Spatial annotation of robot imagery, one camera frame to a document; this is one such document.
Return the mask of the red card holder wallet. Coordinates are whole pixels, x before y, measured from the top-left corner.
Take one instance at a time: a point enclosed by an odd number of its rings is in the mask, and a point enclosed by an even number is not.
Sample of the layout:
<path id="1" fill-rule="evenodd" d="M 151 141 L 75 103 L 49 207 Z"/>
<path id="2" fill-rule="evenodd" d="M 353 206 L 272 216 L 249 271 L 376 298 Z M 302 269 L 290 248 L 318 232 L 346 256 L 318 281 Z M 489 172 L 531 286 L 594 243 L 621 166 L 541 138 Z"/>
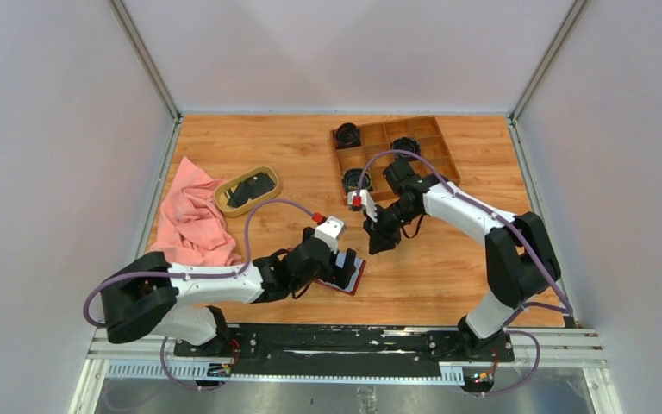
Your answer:
<path id="1" fill-rule="evenodd" d="M 337 292 L 354 296 L 365 265 L 366 261 L 360 258 L 355 250 L 349 248 L 340 251 L 331 260 L 330 267 L 322 270 L 315 282 Z"/>

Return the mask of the black cards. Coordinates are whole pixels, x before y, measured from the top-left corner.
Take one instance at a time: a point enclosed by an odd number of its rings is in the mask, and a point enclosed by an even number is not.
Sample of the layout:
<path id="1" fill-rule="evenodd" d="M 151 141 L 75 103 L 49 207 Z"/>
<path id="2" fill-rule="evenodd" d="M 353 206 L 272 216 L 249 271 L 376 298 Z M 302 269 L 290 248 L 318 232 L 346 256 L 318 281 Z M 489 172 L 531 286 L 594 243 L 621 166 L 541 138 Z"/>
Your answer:
<path id="1" fill-rule="evenodd" d="M 249 201 L 274 190 L 276 186 L 276 182 L 268 173 L 259 172 L 242 180 L 236 187 L 225 192 L 228 199 L 227 205 L 235 209 L 240 208 Z"/>

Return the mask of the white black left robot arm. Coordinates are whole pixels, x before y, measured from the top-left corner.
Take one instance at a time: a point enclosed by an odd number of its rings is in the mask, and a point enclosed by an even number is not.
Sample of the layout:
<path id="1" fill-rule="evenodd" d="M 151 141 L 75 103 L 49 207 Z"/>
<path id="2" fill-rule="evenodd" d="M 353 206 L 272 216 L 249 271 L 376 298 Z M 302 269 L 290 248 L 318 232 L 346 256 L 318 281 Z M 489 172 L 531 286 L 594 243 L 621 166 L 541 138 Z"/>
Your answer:
<path id="1" fill-rule="evenodd" d="M 98 295 L 109 342 L 168 336 L 218 356 L 228 349 L 230 335 L 217 303 L 297 299 L 314 283 L 352 295 L 364 268 L 355 250 L 335 250 L 326 236 L 306 228 L 296 247 L 247 266 L 189 266 L 161 252 L 144 254 L 108 277 Z"/>

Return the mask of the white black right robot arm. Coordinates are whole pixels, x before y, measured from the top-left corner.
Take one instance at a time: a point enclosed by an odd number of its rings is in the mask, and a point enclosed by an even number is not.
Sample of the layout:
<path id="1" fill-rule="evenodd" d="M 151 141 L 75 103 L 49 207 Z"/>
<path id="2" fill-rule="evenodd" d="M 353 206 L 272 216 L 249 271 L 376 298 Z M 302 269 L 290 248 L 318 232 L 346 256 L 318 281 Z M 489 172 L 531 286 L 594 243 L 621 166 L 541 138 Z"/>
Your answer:
<path id="1" fill-rule="evenodd" d="M 362 184 L 347 193 L 347 204 L 365 215 L 369 252 L 392 250 L 403 227 L 430 216 L 452 225 L 484 248 L 488 291 L 458 323 L 459 352 L 469 360 L 489 353 L 492 343 L 528 300 L 552 289 L 563 295 L 561 269 L 543 220 L 494 208 L 460 190 L 437 170 L 419 175 L 400 158 L 383 171 L 397 200 L 382 207 Z"/>

